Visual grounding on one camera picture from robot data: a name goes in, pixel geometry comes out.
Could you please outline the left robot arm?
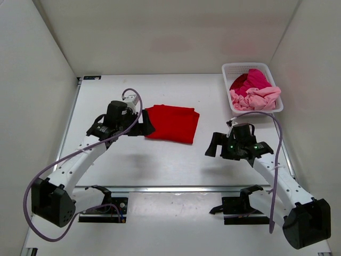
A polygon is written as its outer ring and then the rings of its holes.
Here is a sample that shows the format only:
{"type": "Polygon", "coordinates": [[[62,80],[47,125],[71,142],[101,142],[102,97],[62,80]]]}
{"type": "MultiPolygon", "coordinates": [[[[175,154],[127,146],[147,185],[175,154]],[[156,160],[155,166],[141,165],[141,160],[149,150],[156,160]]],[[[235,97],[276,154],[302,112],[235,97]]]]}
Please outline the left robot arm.
{"type": "Polygon", "coordinates": [[[145,136],[154,131],[146,110],[136,113],[130,107],[108,109],[95,119],[79,148],[56,171],[45,179],[35,178],[31,185],[32,212],[58,227],[65,227],[77,213],[92,208],[108,211],[112,200],[107,188],[92,185],[75,191],[76,184],[121,135],[145,136]]]}

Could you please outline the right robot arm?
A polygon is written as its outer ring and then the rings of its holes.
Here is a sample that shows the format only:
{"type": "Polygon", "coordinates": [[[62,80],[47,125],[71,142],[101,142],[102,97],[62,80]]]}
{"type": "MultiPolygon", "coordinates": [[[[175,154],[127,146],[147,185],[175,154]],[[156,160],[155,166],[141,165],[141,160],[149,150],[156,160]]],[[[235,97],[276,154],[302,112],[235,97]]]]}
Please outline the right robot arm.
{"type": "Polygon", "coordinates": [[[272,219],[282,228],[288,243],[301,249],[331,236],[331,209],[325,199],[316,199],[275,161],[273,149],[264,141],[257,142],[252,124],[236,124],[229,134],[213,133],[206,156],[228,160],[246,160],[270,185],[269,194],[253,185],[240,191],[236,206],[244,213],[254,210],[272,219]]]}

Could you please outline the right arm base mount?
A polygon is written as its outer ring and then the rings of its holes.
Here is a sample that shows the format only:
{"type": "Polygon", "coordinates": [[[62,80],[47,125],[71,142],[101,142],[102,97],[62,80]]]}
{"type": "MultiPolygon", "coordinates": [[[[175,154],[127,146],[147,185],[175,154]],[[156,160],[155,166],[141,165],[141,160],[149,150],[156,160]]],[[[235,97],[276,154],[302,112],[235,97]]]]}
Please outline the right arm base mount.
{"type": "Polygon", "coordinates": [[[222,213],[224,225],[268,225],[270,222],[260,211],[244,206],[241,197],[222,197],[221,205],[213,207],[209,213],[222,213]]]}

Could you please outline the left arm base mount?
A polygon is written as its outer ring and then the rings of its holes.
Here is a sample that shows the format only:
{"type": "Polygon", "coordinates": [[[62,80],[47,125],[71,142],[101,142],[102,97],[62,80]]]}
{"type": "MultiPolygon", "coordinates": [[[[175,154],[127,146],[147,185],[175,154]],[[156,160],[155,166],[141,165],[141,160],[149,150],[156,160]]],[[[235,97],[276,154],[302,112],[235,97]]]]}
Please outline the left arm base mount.
{"type": "Polygon", "coordinates": [[[79,214],[81,223],[126,223],[128,197],[115,197],[112,192],[101,186],[92,186],[104,194],[101,207],[90,208],[79,214]]]}

